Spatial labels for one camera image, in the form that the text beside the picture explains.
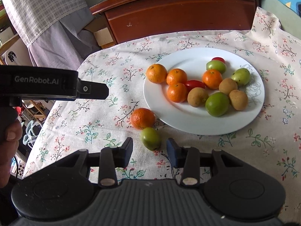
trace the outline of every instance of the wooden drawer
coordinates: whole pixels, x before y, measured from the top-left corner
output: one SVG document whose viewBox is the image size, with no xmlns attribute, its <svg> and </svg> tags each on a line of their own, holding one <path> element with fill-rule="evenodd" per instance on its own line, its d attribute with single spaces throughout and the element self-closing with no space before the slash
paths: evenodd
<svg viewBox="0 0 301 226">
<path fill-rule="evenodd" d="M 112 8 L 105 16 L 117 43 L 168 32 L 247 30 L 256 0 L 137 0 Z"/>
</svg>

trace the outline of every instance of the finger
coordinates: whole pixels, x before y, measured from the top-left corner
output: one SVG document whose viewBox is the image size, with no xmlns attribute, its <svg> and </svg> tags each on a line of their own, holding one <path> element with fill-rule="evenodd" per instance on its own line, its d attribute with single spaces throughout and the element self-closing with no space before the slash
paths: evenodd
<svg viewBox="0 0 301 226">
<path fill-rule="evenodd" d="M 5 138 L 7 141 L 19 140 L 22 137 L 22 126 L 19 120 L 15 120 L 5 130 Z"/>
<path fill-rule="evenodd" d="M 7 185 L 9 177 L 11 175 L 10 169 L 11 169 L 11 161 L 8 161 L 7 163 L 0 165 L 0 188 L 3 188 Z"/>
<path fill-rule="evenodd" d="M 0 144 L 0 164 L 5 164 L 7 161 L 10 161 L 15 156 L 18 146 L 19 141 L 4 141 Z"/>
</svg>

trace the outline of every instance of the red cherry tomato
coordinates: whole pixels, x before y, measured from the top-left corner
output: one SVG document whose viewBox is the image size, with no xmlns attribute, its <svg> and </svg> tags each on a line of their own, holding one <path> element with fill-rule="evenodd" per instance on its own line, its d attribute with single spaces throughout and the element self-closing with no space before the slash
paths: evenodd
<svg viewBox="0 0 301 226">
<path fill-rule="evenodd" d="M 225 60 L 223 58 L 220 58 L 220 57 L 215 57 L 212 60 L 219 60 L 219 61 L 222 61 L 223 63 L 225 63 Z"/>
<path fill-rule="evenodd" d="M 205 84 L 203 82 L 200 82 L 200 81 L 197 81 L 197 80 L 190 80 L 190 81 L 187 81 L 185 83 L 185 86 L 188 90 L 188 92 L 191 91 L 191 89 L 195 88 L 195 87 L 201 87 L 201 88 L 204 88 L 205 89 Z"/>
</svg>

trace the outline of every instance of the orange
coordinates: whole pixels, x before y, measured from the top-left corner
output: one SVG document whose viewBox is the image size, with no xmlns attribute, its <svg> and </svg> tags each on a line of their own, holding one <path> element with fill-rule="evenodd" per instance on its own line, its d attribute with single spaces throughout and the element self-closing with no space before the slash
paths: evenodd
<svg viewBox="0 0 301 226">
<path fill-rule="evenodd" d="M 212 90 L 219 89 L 219 84 L 222 81 L 222 74 L 216 69 L 207 70 L 203 74 L 203 83 Z"/>
<path fill-rule="evenodd" d="M 155 115 L 149 109 L 139 108 L 133 111 L 130 121 L 133 127 L 142 130 L 146 127 L 152 127 L 154 125 Z"/>
<path fill-rule="evenodd" d="M 176 83 L 185 83 L 187 82 L 187 74 L 182 69 L 172 69 L 170 72 L 168 72 L 166 82 L 169 86 Z"/>
<path fill-rule="evenodd" d="M 181 103 L 187 100 L 188 91 L 183 83 L 176 83 L 168 87 L 167 97 L 170 101 Z"/>
<path fill-rule="evenodd" d="M 166 80 L 167 70 L 162 64 L 152 64 L 146 71 L 147 79 L 156 84 L 160 84 Z"/>
</svg>

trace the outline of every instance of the tablecloth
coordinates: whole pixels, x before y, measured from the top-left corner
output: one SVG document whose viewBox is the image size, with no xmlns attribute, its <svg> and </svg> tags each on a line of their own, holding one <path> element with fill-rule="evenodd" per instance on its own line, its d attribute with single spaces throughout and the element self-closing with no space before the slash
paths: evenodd
<svg viewBox="0 0 301 226">
<path fill-rule="evenodd" d="M 233 133 L 199 136 L 169 127 L 159 119 L 154 127 L 163 138 L 161 150 L 147 150 L 140 131 L 131 127 L 133 110 L 147 108 L 143 97 L 146 69 L 164 56 L 193 47 L 212 47 L 235 53 L 260 73 L 265 101 L 255 120 Z M 104 82 L 106 100 L 57 101 L 34 144 L 24 176 L 86 148 L 100 152 L 132 137 L 134 150 L 127 168 L 117 168 L 118 180 L 165 179 L 181 176 L 170 166 L 165 141 L 202 152 L 222 148 L 273 176 L 285 187 L 287 197 L 280 218 L 299 221 L 301 215 L 301 42 L 280 29 L 275 15 L 257 8 L 250 31 L 189 31 L 154 35 L 129 41 L 91 54 L 78 69 L 83 80 Z M 90 180 L 97 182 L 97 168 Z M 201 168 L 201 180 L 210 178 Z"/>
</svg>

